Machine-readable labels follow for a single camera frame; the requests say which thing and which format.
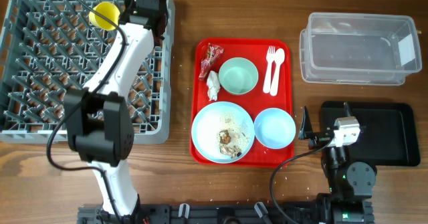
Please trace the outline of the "light blue plastic bowl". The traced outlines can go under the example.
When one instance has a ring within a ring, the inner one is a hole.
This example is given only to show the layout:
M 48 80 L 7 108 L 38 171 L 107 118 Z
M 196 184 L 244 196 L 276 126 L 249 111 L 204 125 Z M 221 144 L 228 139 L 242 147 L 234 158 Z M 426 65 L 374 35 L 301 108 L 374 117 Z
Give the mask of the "light blue plastic bowl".
M 296 124 L 285 110 L 268 108 L 255 118 L 254 131 L 262 145 L 277 150 L 288 147 L 294 141 Z

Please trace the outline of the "yellow plastic cup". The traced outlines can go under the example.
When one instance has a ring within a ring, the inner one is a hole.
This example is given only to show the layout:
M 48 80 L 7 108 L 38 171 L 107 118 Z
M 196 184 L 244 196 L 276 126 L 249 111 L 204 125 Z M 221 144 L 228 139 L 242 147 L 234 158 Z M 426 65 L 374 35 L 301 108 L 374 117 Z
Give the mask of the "yellow plastic cup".
M 116 25 L 118 25 L 118 19 L 120 17 L 120 10 L 117 8 L 117 6 L 115 6 L 115 4 L 107 1 L 101 2 L 95 6 L 93 10 L 114 23 L 114 25 L 112 25 L 91 11 L 89 13 L 89 20 L 93 26 L 99 27 L 106 31 L 113 31 L 116 29 Z

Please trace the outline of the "red snack wrapper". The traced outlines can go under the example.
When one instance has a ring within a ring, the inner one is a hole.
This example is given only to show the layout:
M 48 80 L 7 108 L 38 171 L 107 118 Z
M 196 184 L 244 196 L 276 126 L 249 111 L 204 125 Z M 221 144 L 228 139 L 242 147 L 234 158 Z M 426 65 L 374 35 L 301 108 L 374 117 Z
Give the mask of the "red snack wrapper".
M 204 58 L 201 60 L 201 70 L 198 80 L 206 79 L 213 64 L 223 55 L 224 48 L 220 45 L 208 43 Z

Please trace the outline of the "white plastic fork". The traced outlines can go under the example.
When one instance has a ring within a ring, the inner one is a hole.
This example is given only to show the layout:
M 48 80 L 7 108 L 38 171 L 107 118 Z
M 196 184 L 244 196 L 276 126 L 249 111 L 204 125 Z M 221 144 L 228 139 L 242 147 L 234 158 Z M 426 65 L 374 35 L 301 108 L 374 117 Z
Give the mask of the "white plastic fork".
M 272 64 L 274 62 L 275 53 L 276 53 L 276 48 L 274 46 L 269 46 L 266 53 L 267 68 L 266 68 L 265 78 L 263 81 L 263 92 L 266 94 L 270 92 L 271 80 L 272 80 Z

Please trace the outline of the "green plastic bowl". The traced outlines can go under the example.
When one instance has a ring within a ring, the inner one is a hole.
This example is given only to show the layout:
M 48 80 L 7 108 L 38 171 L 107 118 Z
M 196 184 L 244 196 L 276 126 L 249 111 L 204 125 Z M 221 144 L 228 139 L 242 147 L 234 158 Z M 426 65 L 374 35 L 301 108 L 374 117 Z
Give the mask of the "green plastic bowl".
M 219 69 L 219 82 L 230 94 L 243 95 L 252 91 L 259 80 L 256 66 L 245 58 L 231 58 Z

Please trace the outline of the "white tissue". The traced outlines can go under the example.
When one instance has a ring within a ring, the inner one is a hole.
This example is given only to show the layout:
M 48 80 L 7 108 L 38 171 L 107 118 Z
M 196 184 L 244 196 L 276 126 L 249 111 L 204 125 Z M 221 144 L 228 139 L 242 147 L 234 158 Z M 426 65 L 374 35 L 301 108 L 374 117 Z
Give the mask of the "white tissue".
M 207 95 L 210 101 L 217 101 L 218 93 L 221 88 L 219 75 L 217 72 L 210 71 L 207 78 Z

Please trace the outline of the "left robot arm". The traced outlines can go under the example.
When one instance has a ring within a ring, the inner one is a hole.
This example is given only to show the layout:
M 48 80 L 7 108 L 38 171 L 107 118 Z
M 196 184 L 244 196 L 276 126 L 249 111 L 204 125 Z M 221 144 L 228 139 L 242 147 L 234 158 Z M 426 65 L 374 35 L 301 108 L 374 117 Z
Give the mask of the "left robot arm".
M 139 223 L 140 200 L 127 163 L 134 142 L 128 93 L 143 61 L 162 39 L 169 20 L 167 0 L 125 0 L 89 9 L 90 23 L 116 31 L 114 43 L 96 73 L 64 98 L 68 144 L 96 174 L 104 199 L 98 219 Z

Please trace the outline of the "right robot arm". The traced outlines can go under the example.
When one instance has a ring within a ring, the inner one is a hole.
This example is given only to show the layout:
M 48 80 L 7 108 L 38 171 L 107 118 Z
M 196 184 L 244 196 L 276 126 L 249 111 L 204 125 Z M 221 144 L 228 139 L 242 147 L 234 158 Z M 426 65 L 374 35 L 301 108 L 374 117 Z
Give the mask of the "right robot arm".
M 304 108 L 298 138 L 308 139 L 310 150 L 322 153 L 322 169 L 328 179 L 329 193 L 320 193 L 302 211 L 304 223 L 374 223 L 372 189 L 377 172 L 365 162 L 352 162 L 348 147 L 358 140 L 362 126 L 344 103 L 345 117 L 337 118 L 334 126 L 314 132 L 308 109 Z

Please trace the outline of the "grey plastic dishwasher rack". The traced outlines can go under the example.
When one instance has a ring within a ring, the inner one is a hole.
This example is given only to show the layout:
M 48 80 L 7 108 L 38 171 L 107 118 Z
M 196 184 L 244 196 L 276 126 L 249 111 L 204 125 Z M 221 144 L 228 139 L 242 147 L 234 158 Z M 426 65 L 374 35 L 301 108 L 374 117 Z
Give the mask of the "grey plastic dishwasher rack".
M 89 8 L 126 0 L 9 0 L 1 30 L 1 140 L 45 144 L 64 115 L 63 99 L 106 59 L 116 33 L 93 26 Z M 169 137 L 171 50 L 175 3 L 167 0 L 165 31 L 132 75 L 128 111 L 137 144 Z

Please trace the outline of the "black plastic tray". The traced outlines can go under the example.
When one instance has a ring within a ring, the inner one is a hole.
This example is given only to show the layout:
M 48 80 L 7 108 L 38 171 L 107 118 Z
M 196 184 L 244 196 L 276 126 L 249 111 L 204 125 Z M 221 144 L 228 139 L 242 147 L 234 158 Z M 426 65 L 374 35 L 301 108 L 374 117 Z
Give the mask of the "black plastic tray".
M 370 166 L 417 166 L 421 162 L 413 109 L 405 103 L 349 102 L 362 131 L 358 140 L 338 150 L 324 150 L 324 162 L 365 162 Z

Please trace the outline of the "clear plastic bin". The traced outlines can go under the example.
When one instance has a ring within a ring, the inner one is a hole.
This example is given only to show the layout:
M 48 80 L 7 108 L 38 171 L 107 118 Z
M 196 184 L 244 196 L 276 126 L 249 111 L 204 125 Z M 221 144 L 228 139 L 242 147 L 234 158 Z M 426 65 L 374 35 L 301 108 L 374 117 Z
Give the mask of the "clear plastic bin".
M 311 13 L 299 56 L 302 79 L 318 84 L 400 86 L 423 68 L 406 15 Z

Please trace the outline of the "red plastic serving tray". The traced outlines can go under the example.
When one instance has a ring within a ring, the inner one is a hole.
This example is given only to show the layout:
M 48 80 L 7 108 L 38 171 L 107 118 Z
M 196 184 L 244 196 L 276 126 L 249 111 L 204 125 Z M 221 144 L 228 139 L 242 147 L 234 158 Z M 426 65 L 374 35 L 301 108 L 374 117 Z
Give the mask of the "red plastic serving tray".
M 264 109 L 279 108 L 285 110 L 288 114 L 293 114 L 292 100 L 292 68 L 291 53 L 289 47 L 278 39 L 250 39 L 250 38 L 227 38 L 227 37 L 208 37 L 199 42 L 195 54 L 195 73 L 193 80 L 193 99 L 191 108 L 191 124 L 197 113 L 214 103 L 209 101 L 207 96 L 208 87 L 206 81 L 198 80 L 201 61 L 205 58 L 208 43 L 219 45 L 224 48 L 221 57 L 215 62 L 211 70 L 218 72 L 221 65 L 231 58 L 245 58 L 251 61 L 259 72 L 259 81 L 254 90 L 242 96 L 236 96 L 227 93 L 223 88 L 218 93 L 218 102 L 231 102 L 241 106 L 254 120 L 255 117 Z M 277 96 L 264 94 L 262 92 L 263 80 L 266 73 L 267 62 L 265 56 L 269 46 L 282 48 L 285 51 L 286 58 L 280 69 L 279 90 Z M 200 164 L 220 165 L 204 157 L 193 140 L 190 140 L 189 150 L 192 157 Z M 291 142 L 285 148 L 279 150 L 269 149 L 263 146 L 257 138 L 253 142 L 249 153 L 243 158 L 231 163 L 229 166 L 251 166 L 251 167 L 277 167 L 281 162 L 294 155 L 294 143 Z

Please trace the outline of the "brown food scraps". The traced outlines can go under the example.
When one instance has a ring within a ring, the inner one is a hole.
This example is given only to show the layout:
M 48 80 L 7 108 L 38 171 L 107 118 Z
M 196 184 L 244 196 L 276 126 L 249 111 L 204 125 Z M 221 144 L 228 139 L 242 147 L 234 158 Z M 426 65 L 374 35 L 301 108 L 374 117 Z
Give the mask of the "brown food scraps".
M 241 149 L 231 143 L 231 137 L 227 130 L 219 132 L 219 151 L 221 154 L 230 156 L 231 158 L 241 156 Z

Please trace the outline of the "white plastic spoon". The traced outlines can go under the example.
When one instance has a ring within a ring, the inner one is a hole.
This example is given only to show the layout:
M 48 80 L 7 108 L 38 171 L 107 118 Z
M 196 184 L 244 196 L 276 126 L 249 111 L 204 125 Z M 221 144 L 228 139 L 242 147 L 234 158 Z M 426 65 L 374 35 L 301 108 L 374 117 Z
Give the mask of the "white plastic spoon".
M 285 56 L 286 56 L 285 51 L 282 48 L 279 48 L 274 54 L 274 62 L 276 66 L 275 66 L 274 76 L 273 76 L 272 84 L 270 88 L 271 96 L 276 96 L 278 94 L 280 68 L 285 61 Z

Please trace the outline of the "light blue dinner plate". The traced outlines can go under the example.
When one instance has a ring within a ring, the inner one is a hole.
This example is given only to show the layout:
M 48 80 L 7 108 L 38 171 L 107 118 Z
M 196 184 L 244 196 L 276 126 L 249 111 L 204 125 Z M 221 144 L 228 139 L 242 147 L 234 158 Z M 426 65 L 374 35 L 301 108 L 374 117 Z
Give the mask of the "light blue dinner plate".
M 227 130 L 231 143 L 241 149 L 241 156 L 231 158 L 219 151 L 219 132 Z M 214 102 L 194 117 L 191 140 L 197 152 L 216 164 L 231 164 L 245 157 L 255 140 L 254 123 L 241 106 L 231 102 Z

